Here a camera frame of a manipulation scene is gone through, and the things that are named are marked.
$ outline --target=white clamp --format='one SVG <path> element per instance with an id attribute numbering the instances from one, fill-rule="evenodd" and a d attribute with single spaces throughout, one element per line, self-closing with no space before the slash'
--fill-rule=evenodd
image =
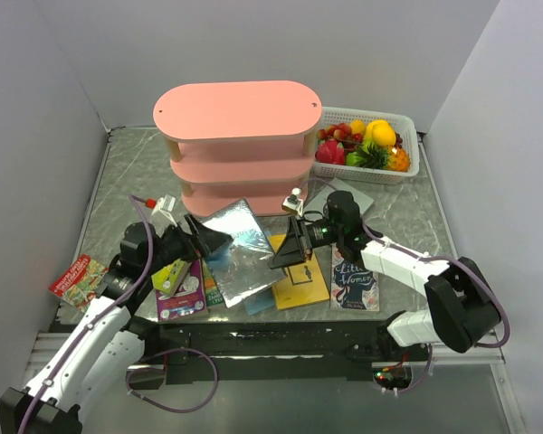
<path id="1" fill-rule="evenodd" d="M 291 190 L 291 194 L 286 197 L 281 204 L 281 208 L 285 212 L 289 212 L 290 214 L 297 214 L 299 217 L 301 217 L 304 213 L 304 201 L 300 198 L 301 196 L 301 189 L 294 188 Z"/>

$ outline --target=shelf tier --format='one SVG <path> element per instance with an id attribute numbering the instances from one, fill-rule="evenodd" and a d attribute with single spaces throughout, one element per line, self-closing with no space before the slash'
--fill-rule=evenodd
<path id="1" fill-rule="evenodd" d="M 225 144 L 180 143 L 181 160 L 173 172 L 190 184 L 277 182 L 310 171 L 314 155 L 302 153 L 303 137 L 283 140 L 235 141 Z"/>
<path id="2" fill-rule="evenodd" d="M 295 81 L 241 81 L 178 86 L 165 93 L 153 119 L 176 142 L 302 137 L 322 115 L 316 93 Z"/>
<path id="3" fill-rule="evenodd" d="M 187 210 L 198 217 L 207 217 L 243 197 L 255 215 L 284 215 L 281 204 L 300 183 L 300 179 L 294 179 L 268 184 L 193 185 L 193 193 L 182 195 L 181 200 Z M 304 187 L 301 198 L 305 200 L 307 194 L 308 189 Z"/>

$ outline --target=pink book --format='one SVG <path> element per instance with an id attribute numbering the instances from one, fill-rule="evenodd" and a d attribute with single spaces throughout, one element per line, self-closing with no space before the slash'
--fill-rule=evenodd
<path id="1" fill-rule="evenodd" d="M 156 292 L 157 318 L 159 323 L 179 321 L 188 316 L 207 313 L 207 303 L 203 288 L 203 275 L 201 260 L 196 260 L 189 267 L 189 271 L 175 295 Z"/>

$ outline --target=white backdrop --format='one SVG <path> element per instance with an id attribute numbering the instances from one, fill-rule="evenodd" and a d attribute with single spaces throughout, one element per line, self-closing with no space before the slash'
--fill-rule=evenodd
<path id="1" fill-rule="evenodd" d="M 105 142 L 38 8 L 0 0 L 0 396 L 54 317 Z"/>
<path id="2" fill-rule="evenodd" d="M 498 0 L 36 0 L 107 127 L 188 82 L 301 81 L 427 131 Z"/>
<path id="3" fill-rule="evenodd" d="M 543 434 L 543 0 L 500 0 L 425 143 L 457 248 L 509 312 L 508 371 Z"/>

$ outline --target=plastic fruit basket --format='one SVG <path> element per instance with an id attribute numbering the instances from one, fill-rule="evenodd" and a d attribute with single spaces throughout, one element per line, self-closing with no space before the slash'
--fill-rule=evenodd
<path id="1" fill-rule="evenodd" d="M 420 160 L 418 154 L 418 137 L 412 119 L 407 118 L 406 116 L 379 113 L 377 111 L 324 107 L 322 109 L 322 117 L 319 121 L 318 129 L 325 128 L 330 124 L 337 125 L 341 122 L 349 123 L 354 119 L 361 119 L 366 124 L 376 119 L 387 120 L 395 132 L 403 139 L 402 148 L 410 157 L 410 167 L 408 167 L 408 171 L 394 172 L 391 170 L 366 169 L 364 167 L 353 167 L 349 165 L 327 165 L 314 161 L 314 173 L 316 176 L 363 181 L 365 183 L 399 184 L 406 178 L 415 176 L 418 173 Z"/>

